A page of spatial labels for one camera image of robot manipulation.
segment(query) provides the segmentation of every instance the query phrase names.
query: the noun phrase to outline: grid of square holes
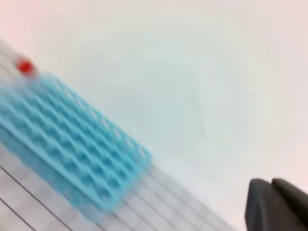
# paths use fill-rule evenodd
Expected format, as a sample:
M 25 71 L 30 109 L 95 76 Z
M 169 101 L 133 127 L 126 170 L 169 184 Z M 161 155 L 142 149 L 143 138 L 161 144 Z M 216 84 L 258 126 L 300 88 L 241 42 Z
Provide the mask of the grid of square holes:
M 19 159 L 2 150 L 0 146 L 0 200 L 32 230 L 234 231 L 154 166 L 118 207 L 106 213 L 102 220 L 89 222 Z M 7 225 L 8 231 L 17 230 L 16 222 Z
M 2 93 L 2 142 L 10 137 L 9 148 L 74 206 L 110 209 L 150 163 L 143 147 L 54 77 Z

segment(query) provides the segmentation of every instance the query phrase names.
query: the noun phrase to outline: grid paper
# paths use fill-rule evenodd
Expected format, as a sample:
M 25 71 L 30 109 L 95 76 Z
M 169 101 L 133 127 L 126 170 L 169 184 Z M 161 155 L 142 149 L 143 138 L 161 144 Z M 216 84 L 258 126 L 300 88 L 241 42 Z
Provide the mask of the grid paper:
M 101 222 L 90 222 L 2 145 L 0 230 L 233 231 L 155 166 Z

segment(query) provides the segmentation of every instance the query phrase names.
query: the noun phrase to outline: white wall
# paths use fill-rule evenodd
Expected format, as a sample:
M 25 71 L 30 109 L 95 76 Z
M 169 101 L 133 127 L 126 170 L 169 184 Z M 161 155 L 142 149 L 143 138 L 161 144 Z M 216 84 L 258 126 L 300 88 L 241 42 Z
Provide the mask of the white wall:
M 0 35 L 244 230 L 248 182 L 308 191 L 308 3 L 0 0 Z

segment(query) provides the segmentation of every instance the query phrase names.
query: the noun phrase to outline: red cap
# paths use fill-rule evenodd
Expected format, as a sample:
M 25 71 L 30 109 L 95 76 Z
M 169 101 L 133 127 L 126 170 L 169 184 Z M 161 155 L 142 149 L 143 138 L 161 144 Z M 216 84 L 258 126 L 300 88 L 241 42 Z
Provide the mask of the red cap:
M 23 74 L 25 77 L 34 78 L 35 75 L 35 67 L 33 63 L 25 58 L 20 57 L 17 59 L 16 68 Z

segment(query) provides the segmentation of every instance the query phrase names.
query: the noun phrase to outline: blue tube rack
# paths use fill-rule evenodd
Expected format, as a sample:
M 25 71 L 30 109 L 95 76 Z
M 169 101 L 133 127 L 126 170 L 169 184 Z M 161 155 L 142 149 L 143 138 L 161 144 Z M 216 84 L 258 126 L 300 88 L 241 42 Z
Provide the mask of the blue tube rack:
M 53 76 L 0 89 L 0 142 L 81 211 L 112 209 L 151 162 Z

